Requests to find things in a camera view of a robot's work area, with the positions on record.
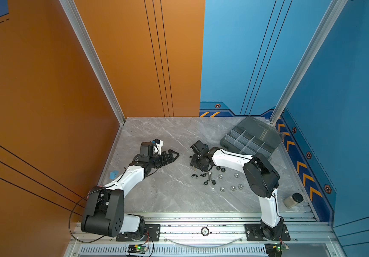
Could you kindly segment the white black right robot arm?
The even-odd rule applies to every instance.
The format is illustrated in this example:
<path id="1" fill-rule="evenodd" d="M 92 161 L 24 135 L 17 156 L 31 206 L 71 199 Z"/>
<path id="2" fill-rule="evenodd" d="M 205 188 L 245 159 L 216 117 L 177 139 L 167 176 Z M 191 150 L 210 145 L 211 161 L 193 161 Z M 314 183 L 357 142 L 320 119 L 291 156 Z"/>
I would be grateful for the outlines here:
<path id="1" fill-rule="evenodd" d="M 210 172 L 215 166 L 243 172 L 249 188 L 259 198 L 260 236 L 266 241 L 291 240 L 277 202 L 280 175 L 263 154 L 243 155 L 218 147 L 209 149 L 201 141 L 194 143 L 191 150 L 194 154 L 190 165 L 202 172 Z"/>

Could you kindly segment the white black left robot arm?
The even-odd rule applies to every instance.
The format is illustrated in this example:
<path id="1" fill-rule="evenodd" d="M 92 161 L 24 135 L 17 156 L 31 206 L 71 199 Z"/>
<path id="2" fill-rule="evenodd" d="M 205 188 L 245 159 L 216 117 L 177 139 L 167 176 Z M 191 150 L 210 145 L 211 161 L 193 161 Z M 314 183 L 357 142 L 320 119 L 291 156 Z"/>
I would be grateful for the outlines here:
<path id="1" fill-rule="evenodd" d="M 116 238 L 124 233 L 141 239 L 145 235 L 144 217 L 124 213 L 124 199 L 152 169 L 159 169 L 177 160 L 180 154 L 173 150 L 158 154 L 137 154 L 120 178 L 91 189 L 81 222 L 83 232 Z"/>

